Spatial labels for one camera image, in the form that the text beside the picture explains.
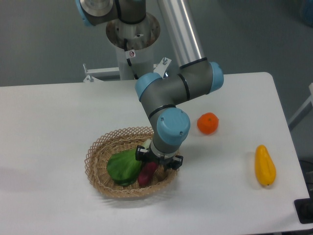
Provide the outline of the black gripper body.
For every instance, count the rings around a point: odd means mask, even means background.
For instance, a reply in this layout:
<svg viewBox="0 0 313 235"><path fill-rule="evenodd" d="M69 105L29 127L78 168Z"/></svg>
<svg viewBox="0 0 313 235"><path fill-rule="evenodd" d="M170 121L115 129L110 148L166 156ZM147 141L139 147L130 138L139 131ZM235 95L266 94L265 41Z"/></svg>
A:
<svg viewBox="0 0 313 235"><path fill-rule="evenodd" d="M174 158L165 158L164 156L159 157L155 155L152 150L148 150L148 152L145 154L146 162L148 163L156 163L157 165L161 165L165 168L171 168L172 164L174 162Z"/></svg>

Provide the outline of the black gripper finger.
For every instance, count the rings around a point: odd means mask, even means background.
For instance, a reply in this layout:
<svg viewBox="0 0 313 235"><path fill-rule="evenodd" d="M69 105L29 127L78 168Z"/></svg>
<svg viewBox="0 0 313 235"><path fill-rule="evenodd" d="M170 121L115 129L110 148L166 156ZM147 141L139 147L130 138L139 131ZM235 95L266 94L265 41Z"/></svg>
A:
<svg viewBox="0 0 313 235"><path fill-rule="evenodd" d="M174 157L166 161L165 170L168 170L168 169L178 170L182 166L182 163L183 163L183 156L175 155Z"/></svg>
<svg viewBox="0 0 313 235"><path fill-rule="evenodd" d="M141 162L148 162L149 149L142 145L138 145L135 151L135 159Z"/></svg>

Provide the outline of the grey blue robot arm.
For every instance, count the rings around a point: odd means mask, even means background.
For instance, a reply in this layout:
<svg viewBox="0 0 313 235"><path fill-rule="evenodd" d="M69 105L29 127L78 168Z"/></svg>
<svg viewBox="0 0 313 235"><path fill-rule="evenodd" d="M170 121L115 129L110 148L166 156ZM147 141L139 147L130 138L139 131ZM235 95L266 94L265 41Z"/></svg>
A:
<svg viewBox="0 0 313 235"><path fill-rule="evenodd" d="M135 90L154 135L148 149L138 146L135 157L164 168L178 169L179 147L190 129L188 115L178 105L218 90L224 83L220 66L204 55L186 0L160 0L158 6L178 61L179 72L164 77L168 59L157 67L139 52L158 39L158 21L143 0L78 0L78 11L87 25L107 24L107 38L122 52L125 69L120 75L135 79Z"/></svg>

